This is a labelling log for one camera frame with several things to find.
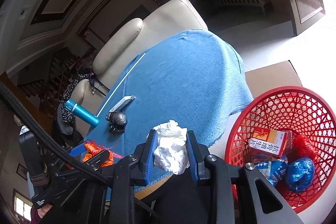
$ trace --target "blue water bottle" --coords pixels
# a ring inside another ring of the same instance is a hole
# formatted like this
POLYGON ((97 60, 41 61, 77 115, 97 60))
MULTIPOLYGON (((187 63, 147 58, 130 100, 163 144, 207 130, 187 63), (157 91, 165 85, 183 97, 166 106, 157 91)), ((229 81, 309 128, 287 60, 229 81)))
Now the blue water bottle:
POLYGON ((87 111, 84 107, 78 105, 74 100, 69 99, 64 104, 64 107, 75 114, 78 118, 87 122, 89 125, 96 127, 99 123, 99 118, 87 111))

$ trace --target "white tissue paper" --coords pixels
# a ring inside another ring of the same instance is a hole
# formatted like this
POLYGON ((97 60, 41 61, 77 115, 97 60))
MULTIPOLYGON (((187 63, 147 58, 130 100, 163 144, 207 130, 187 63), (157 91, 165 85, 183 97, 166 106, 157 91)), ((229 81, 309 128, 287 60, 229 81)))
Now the white tissue paper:
POLYGON ((154 127, 157 131, 154 165, 181 175, 189 167, 189 160, 185 144, 187 129, 180 128, 178 125, 174 120, 169 120, 154 127))

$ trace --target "floor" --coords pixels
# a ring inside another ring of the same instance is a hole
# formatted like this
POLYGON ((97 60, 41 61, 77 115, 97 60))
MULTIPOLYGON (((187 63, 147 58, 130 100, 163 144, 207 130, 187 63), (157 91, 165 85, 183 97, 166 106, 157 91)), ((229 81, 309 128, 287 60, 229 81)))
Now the floor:
MULTIPOLYGON (((251 13, 256 15, 253 11, 248 11, 245 16, 243 11, 238 14, 228 11, 215 15, 206 23, 210 31, 237 50, 246 71, 290 60, 303 86, 322 96, 336 112, 335 87, 332 85, 336 70, 336 0, 323 1, 325 16, 297 37, 293 36, 292 23, 276 13, 266 19, 257 14, 253 21, 251 13)), ((237 116, 229 123, 233 124, 237 116)), ((218 151, 220 147, 219 156, 222 156, 225 144, 221 138, 212 149, 218 151)), ((299 214, 305 224, 323 222, 336 203, 335 190, 336 176, 328 191, 299 214)))

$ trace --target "blue plastic bag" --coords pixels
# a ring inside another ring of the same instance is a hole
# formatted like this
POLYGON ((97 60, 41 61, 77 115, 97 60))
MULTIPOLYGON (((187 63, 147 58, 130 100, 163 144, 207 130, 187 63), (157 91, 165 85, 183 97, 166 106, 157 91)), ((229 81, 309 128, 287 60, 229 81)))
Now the blue plastic bag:
POLYGON ((301 158, 292 162, 286 175, 288 189, 294 193, 306 191, 313 182, 314 171, 314 163, 309 158, 301 158))

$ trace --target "white cable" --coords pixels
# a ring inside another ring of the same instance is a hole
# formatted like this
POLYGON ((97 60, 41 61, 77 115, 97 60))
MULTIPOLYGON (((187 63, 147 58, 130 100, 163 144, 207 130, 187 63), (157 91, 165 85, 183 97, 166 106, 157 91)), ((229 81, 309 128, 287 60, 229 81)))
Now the white cable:
POLYGON ((108 103, 108 101, 111 99, 112 95, 115 93, 115 91, 117 90, 117 88, 121 85, 121 83, 125 80, 125 78, 127 77, 127 75, 129 75, 129 73, 132 71, 132 69, 134 69, 134 67, 137 65, 137 63, 139 63, 139 61, 144 57, 146 53, 144 52, 143 55, 139 58, 138 61, 136 61, 136 63, 131 67, 131 69, 126 73, 126 75, 124 76, 124 78, 122 78, 122 80, 120 81, 120 83, 117 85, 117 87, 115 88, 115 90, 113 90, 113 92, 111 93, 111 95, 109 96, 109 98, 106 100, 105 104, 103 105, 103 107, 99 110, 97 117, 99 116, 99 114, 102 112, 102 110, 104 109, 104 107, 106 106, 106 104, 108 103))

